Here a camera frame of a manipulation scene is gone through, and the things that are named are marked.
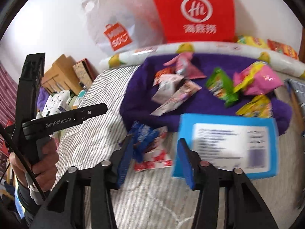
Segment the person's left hand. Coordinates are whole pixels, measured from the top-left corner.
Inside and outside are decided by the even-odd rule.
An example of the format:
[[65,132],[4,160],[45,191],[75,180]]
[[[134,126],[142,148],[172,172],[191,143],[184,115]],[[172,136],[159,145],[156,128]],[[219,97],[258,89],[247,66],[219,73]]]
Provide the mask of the person's left hand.
[[[36,176],[37,183],[40,185],[43,192],[51,190],[51,187],[55,184],[57,173],[56,163],[59,161],[59,155],[56,152],[56,149],[56,143],[54,139],[51,138],[42,147],[43,159],[33,166],[28,163],[28,166]],[[20,162],[19,158],[12,152],[9,156],[9,160],[17,180],[21,185],[27,188],[25,176],[26,169]]]

